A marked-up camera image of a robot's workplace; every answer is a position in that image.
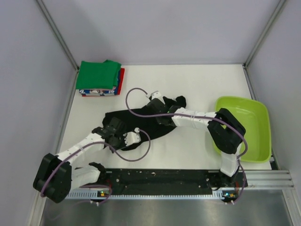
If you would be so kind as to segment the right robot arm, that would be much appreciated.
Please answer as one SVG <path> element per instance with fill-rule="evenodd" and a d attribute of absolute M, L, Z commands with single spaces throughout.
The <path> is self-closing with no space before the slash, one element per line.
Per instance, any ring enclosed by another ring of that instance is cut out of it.
<path fill-rule="evenodd" d="M 245 145 L 245 153 L 248 144 L 245 139 L 246 129 L 226 108 L 216 112 L 198 112 L 187 110 L 176 104 L 167 105 L 167 101 L 160 97 L 149 97 L 147 107 L 151 114 L 156 116 L 159 124 L 173 127 L 190 127 L 205 129 L 211 135 L 215 146 L 221 151 L 222 164 L 219 172 L 219 182 L 231 186 L 237 180 L 240 166 L 240 149 Z"/>

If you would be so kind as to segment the black t-shirt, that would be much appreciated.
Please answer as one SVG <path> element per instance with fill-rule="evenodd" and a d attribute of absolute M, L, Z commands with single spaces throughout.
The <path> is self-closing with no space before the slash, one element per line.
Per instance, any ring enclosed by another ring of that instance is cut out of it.
<path fill-rule="evenodd" d="M 169 99 L 167 97 L 163 97 L 165 104 L 168 108 L 170 108 L 173 105 L 177 105 L 180 107 L 186 107 L 186 98 L 184 96 L 178 96 L 175 100 Z M 150 109 L 145 105 L 142 108 L 136 108 L 132 109 L 133 112 L 136 114 L 141 115 L 152 115 L 155 113 L 152 113 Z M 151 140 L 163 137 L 167 135 L 168 133 L 175 130 L 174 126 L 165 126 L 165 125 L 159 125 L 157 123 L 157 120 L 155 118 L 142 118 L 137 117 L 131 114 L 128 110 L 120 110 L 120 111 L 114 111 L 114 112 L 108 112 L 105 113 L 105 117 L 102 121 L 103 126 L 107 126 L 112 118 L 118 118 L 122 122 L 126 124 L 127 130 L 132 131 L 135 128 L 139 128 L 144 130 L 149 136 Z M 133 144 L 129 147 L 122 148 L 122 151 L 130 151 L 136 149 L 138 146 L 140 146 L 142 143 L 148 141 L 148 138 L 145 134 L 141 134 L 141 142 Z"/>

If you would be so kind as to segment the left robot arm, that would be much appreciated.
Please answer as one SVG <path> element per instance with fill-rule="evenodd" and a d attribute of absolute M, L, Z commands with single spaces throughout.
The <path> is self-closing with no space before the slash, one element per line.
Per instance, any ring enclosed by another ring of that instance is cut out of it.
<path fill-rule="evenodd" d="M 114 117 L 108 125 L 92 130 L 82 141 L 67 150 L 46 154 L 39 166 L 33 188 L 55 203 L 63 201 L 71 190 L 87 184 L 103 186 L 107 176 L 99 163 L 87 158 L 106 147 L 117 149 L 124 143 L 126 124 Z"/>

